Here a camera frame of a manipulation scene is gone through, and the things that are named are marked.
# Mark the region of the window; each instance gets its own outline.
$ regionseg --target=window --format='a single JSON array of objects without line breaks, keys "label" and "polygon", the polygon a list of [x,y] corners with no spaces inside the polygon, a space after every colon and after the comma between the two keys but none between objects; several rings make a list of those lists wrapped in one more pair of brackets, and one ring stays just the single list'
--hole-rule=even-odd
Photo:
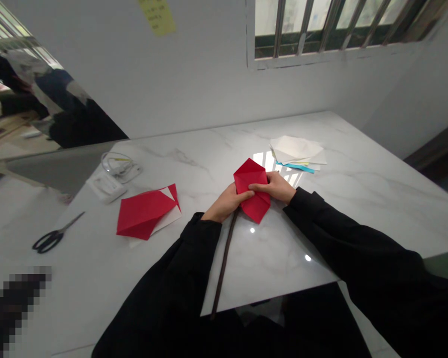
[{"label": "window", "polygon": [[0,52],[19,50],[41,58],[49,65],[60,67],[59,63],[45,50],[31,33],[0,2]]},{"label": "window", "polygon": [[265,62],[418,42],[447,10],[448,0],[247,0],[254,14],[248,58]]}]

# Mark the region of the scissor blade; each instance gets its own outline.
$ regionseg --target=scissor blade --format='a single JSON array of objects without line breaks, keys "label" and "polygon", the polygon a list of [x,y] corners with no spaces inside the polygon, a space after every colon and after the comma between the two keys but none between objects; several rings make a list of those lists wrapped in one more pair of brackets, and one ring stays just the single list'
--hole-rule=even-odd
[{"label": "scissor blade", "polygon": [[66,225],[63,229],[60,230],[60,232],[64,232],[66,229],[68,229],[70,226],[72,226],[75,221],[77,221],[79,218],[81,218],[81,216],[84,214],[85,212],[83,211],[80,215],[78,215],[76,218],[74,218],[72,221],[70,221],[68,223],[68,225]]}]

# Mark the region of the dark stick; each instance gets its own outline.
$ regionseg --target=dark stick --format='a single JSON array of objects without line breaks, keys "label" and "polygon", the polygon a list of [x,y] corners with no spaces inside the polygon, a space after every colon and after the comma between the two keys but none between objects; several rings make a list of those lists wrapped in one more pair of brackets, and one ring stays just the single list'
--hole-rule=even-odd
[{"label": "dark stick", "polygon": [[235,225],[235,221],[237,219],[238,213],[239,213],[239,208],[236,209],[236,211],[234,212],[234,215],[232,216],[229,233],[227,235],[227,241],[225,242],[223,265],[221,266],[221,273],[219,274],[218,287],[216,288],[216,295],[214,296],[214,304],[213,304],[213,310],[211,313],[211,321],[213,321],[215,319],[216,312],[218,310],[219,296],[221,295],[221,288],[223,286],[225,265],[227,263],[227,254],[229,252],[230,240],[232,239],[232,232],[234,231],[234,225]]}]

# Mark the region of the folded red paper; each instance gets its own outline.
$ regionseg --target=folded red paper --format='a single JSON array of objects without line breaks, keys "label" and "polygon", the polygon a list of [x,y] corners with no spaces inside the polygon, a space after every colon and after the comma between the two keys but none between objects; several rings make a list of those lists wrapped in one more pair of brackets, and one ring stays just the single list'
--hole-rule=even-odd
[{"label": "folded red paper", "polygon": [[[250,184],[268,184],[265,168],[251,158],[247,159],[234,173],[237,194],[249,190]],[[243,211],[255,222],[260,223],[270,208],[270,196],[264,192],[255,192],[255,195],[241,204]]]},{"label": "folded red paper", "polygon": [[168,188],[174,200],[162,193],[162,189],[121,200],[116,234],[148,240],[164,215],[176,205],[181,210],[176,185],[172,184]]}]

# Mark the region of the scissors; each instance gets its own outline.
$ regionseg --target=scissors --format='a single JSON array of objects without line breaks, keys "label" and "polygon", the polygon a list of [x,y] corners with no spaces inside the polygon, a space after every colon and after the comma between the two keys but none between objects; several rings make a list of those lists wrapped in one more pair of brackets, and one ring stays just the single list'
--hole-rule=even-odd
[{"label": "scissors", "polygon": [[65,231],[72,226],[75,221],[77,221],[85,212],[83,211],[80,215],[70,221],[63,229],[50,231],[48,234],[42,236],[35,244],[33,244],[33,249],[39,254],[44,254],[50,251],[52,248],[58,245],[58,243],[63,239]]}]

